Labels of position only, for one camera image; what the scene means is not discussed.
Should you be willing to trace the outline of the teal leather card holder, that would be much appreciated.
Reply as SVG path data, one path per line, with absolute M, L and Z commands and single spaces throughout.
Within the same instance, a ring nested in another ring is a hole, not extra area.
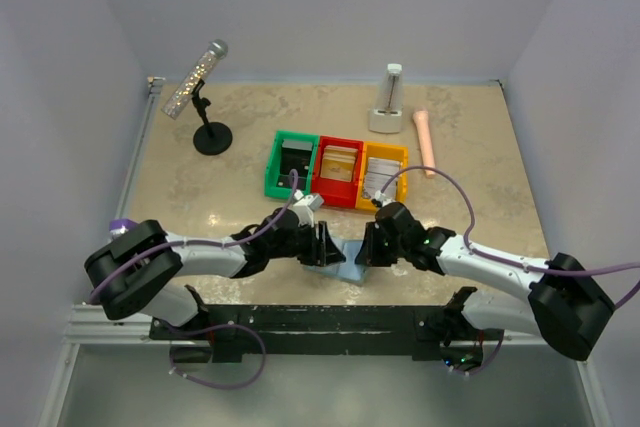
M 326 267 L 304 266 L 303 269 L 341 282 L 362 285 L 368 270 L 366 266 L 356 263 L 356 256 L 362 247 L 362 242 L 340 239 L 337 247 L 345 256 L 344 262 Z

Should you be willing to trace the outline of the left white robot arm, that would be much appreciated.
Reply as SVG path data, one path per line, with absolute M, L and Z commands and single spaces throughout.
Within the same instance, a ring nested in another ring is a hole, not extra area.
M 146 220 L 91 254 L 84 268 L 93 286 L 89 303 L 100 305 L 108 319 L 144 313 L 195 339 L 205 332 L 208 316 L 195 291 L 172 286 L 172 279 L 247 278 L 280 258 L 312 267 L 346 260 L 324 221 L 304 223 L 293 211 L 278 209 L 261 224 L 219 240 L 175 236 L 158 221 Z

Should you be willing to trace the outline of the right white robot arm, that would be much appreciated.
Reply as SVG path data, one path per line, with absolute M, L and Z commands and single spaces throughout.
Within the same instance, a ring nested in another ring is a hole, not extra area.
M 389 267 L 403 259 L 420 271 L 465 278 L 495 289 L 472 292 L 445 316 L 447 331 L 467 339 L 478 330 L 538 335 L 556 352 L 585 361 L 615 306 L 591 273 L 572 256 L 551 260 L 481 252 L 443 227 L 424 227 L 402 203 L 378 210 L 367 223 L 355 257 L 365 267 Z

